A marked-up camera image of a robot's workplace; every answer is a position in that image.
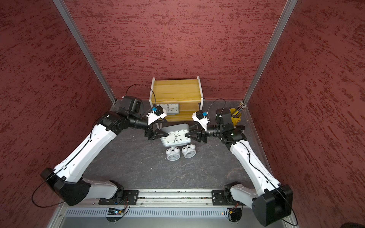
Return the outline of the grey square alarm clock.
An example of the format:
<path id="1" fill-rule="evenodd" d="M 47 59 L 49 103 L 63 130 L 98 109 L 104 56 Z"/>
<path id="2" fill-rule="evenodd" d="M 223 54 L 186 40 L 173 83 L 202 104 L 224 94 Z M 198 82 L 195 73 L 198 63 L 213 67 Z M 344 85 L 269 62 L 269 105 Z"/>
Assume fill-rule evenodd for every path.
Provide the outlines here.
<path id="1" fill-rule="evenodd" d="M 189 125 L 186 123 L 163 127 L 161 130 L 168 134 L 161 138 L 164 147 L 185 146 L 192 142 L 191 138 L 185 136 L 190 132 Z"/>
<path id="2" fill-rule="evenodd" d="M 167 113 L 167 115 L 177 115 L 180 113 L 179 104 L 159 104 Z"/>

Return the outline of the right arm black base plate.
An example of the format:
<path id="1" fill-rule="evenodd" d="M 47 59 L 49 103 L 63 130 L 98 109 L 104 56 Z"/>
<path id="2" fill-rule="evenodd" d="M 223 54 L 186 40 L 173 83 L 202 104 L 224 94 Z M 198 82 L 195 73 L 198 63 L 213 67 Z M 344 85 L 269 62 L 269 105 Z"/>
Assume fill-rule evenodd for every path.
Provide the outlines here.
<path id="1" fill-rule="evenodd" d="M 243 203 L 235 201 L 232 196 L 228 193 L 228 191 L 220 191 L 213 190 L 212 194 L 212 203 L 214 206 L 243 206 Z"/>

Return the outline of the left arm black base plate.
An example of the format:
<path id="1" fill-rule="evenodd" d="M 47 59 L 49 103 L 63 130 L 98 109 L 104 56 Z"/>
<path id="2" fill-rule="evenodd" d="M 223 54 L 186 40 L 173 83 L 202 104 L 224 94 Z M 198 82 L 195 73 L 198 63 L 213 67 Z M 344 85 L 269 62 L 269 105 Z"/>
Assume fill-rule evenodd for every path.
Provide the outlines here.
<path id="1" fill-rule="evenodd" d="M 116 194 L 110 198 L 100 198 L 98 204 L 99 205 L 136 205 L 138 200 L 139 191 L 138 190 L 117 190 Z"/>

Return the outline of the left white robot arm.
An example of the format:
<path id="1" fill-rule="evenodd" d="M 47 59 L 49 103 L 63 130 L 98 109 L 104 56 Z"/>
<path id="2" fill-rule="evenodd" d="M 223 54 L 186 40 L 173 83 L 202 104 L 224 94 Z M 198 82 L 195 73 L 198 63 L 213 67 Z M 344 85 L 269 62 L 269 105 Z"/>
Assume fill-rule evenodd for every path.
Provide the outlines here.
<path id="1" fill-rule="evenodd" d="M 69 206 L 75 206 L 88 199 L 102 199 L 113 205 L 126 202 L 124 188 L 114 180 L 93 181 L 83 178 L 87 167 L 96 156 L 128 128 L 142 129 L 148 140 L 168 136 L 153 129 L 154 122 L 164 122 L 167 111 L 153 105 L 144 113 L 142 100 L 125 96 L 118 111 L 107 111 L 93 125 L 84 141 L 55 168 L 46 168 L 41 173 L 44 182 Z"/>

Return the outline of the white twin bell alarm clock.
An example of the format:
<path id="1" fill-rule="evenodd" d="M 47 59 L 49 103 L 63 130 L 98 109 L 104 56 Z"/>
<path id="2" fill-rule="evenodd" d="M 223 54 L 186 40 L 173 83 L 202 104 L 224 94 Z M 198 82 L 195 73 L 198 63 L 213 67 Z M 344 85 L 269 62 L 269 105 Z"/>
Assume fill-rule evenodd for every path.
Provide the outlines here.
<path id="1" fill-rule="evenodd" d="M 180 159 L 180 149 L 178 147 L 170 147 L 166 150 L 167 160 L 176 161 Z"/>

